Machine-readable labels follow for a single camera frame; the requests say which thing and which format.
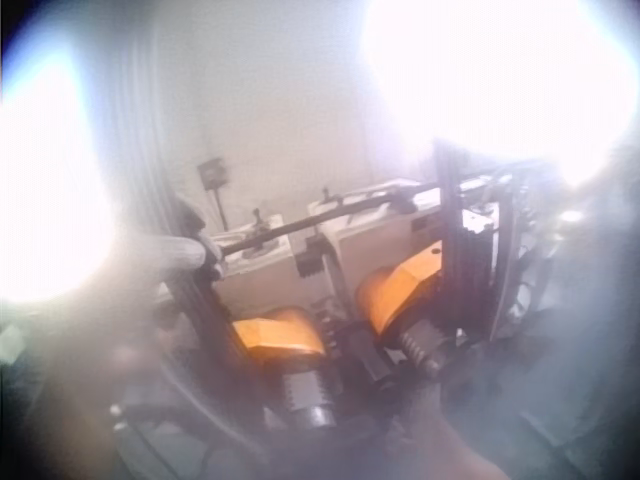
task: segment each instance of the industrial machine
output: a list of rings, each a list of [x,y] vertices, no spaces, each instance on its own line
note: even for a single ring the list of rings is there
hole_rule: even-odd
[[[526,328],[557,238],[562,197],[553,171],[521,162],[463,172],[463,153],[443,144],[434,158],[436,184],[395,181],[341,198],[325,192],[301,221],[277,217],[265,227],[257,215],[248,234],[219,241],[228,264],[262,258],[258,267],[268,269],[277,264],[264,259],[283,246],[278,239],[316,227],[303,251],[285,255],[286,279],[260,274],[272,283],[264,291],[276,292],[270,298],[256,302],[260,285],[247,282],[251,308],[241,308],[242,274],[254,275],[253,266],[230,270],[230,282],[212,276],[210,265],[167,280],[173,312],[190,319],[199,345],[165,352],[162,381],[175,398],[154,406],[155,420],[170,417],[210,450],[231,449],[255,476],[296,475],[370,445],[420,385],[454,388],[471,350]],[[536,195],[541,182],[544,198]],[[202,225],[176,225],[183,228],[174,234],[199,238]],[[358,241],[368,264],[353,258]],[[371,258],[372,246],[384,250],[379,258]],[[223,262],[209,253],[209,263]],[[300,282],[315,277],[330,288],[314,301],[289,288],[293,265]],[[164,312],[158,328],[170,331]],[[140,398],[117,405],[120,441],[153,449],[136,440],[150,411],[148,397]],[[167,459],[151,458],[179,477]]]

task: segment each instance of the black vertical bar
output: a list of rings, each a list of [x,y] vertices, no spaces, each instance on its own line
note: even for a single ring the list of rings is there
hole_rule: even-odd
[[[447,321],[460,321],[459,284],[462,261],[462,196],[460,194],[459,153],[443,143],[433,146],[442,218],[442,292]]]

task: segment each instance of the metal threaded spindle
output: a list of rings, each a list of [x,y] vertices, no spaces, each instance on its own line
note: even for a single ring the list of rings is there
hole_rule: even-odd
[[[428,320],[416,322],[399,338],[400,349],[416,367],[420,367],[444,340],[442,332]]]

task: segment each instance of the black metal rod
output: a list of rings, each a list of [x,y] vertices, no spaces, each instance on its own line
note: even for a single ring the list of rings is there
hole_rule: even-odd
[[[414,196],[417,193],[432,190],[437,186],[437,183],[431,183],[409,187],[399,187],[398,190],[394,192],[380,195],[378,197],[366,198],[359,202],[342,205],[327,212],[320,213],[318,215],[312,215],[310,217],[303,218],[302,220],[298,220],[297,222],[288,223],[281,227],[276,227],[273,230],[269,230],[268,232],[264,232],[255,237],[242,240],[238,243],[234,243],[233,245],[222,247],[222,253],[226,256],[236,252],[240,252],[242,250],[246,250],[248,248],[254,248],[265,242],[268,242],[269,240],[273,240],[274,238],[282,237],[283,235],[289,235],[290,233],[298,232],[300,230],[304,230],[305,228],[311,228],[319,225],[320,223],[326,222],[328,220],[333,220],[334,218],[342,217],[344,215],[351,215],[353,213],[367,210],[369,208],[376,208],[380,205],[384,205],[385,203],[389,203],[394,199],[399,198],[400,196]]]
[[[217,188],[213,189],[213,198],[216,200],[216,207],[220,214],[220,221],[222,222],[222,228],[225,232],[229,231],[229,224],[227,223],[227,215],[224,213],[224,207],[222,206],[222,200],[220,200],[220,192]]]

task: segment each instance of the metal pipe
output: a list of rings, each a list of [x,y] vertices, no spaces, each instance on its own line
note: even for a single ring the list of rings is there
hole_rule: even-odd
[[[482,172],[475,172],[474,175],[467,176],[466,180],[471,180],[479,175],[482,175]],[[479,188],[483,188],[484,183],[476,186],[467,186],[464,188],[462,186],[461,190],[465,193],[470,193]],[[268,232],[261,233],[260,235],[256,235],[255,237],[247,238],[238,243],[234,243],[231,245],[227,245],[226,247],[222,247],[222,253],[224,256],[232,255],[234,253],[240,252],[242,250],[246,250],[248,248],[255,248],[260,246],[261,244],[268,242],[269,240],[273,240],[274,238],[282,237],[284,235],[289,235],[294,232],[298,232],[300,230],[304,230],[305,228],[315,227],[323,222],[333,220],[338,217],[342,217],[345,215],[351,215],[354,213],[361,212],[363,210],[367,210],[370,208],[376,208],[385,203],[392,202],[394,200],[402,199],[402,198],[413,198],[418,193],[426,192],[428,190],[433,190],[438,188],[438,183],[425,183],[422,185],[411,185],[405,187],[398,187],[395,191],[386,193],[384,195],[379,195],[377,197],[370,197],[364,200],[360,200],[359,202],[350,203],[347,205],[338,206],[332,210],[320,213],[318,215],[312,215],[307,218],[303,218],[302,220],[298,220],[297,222],[288,223],[286,225],[282,225],[281,227],[276,227]]]

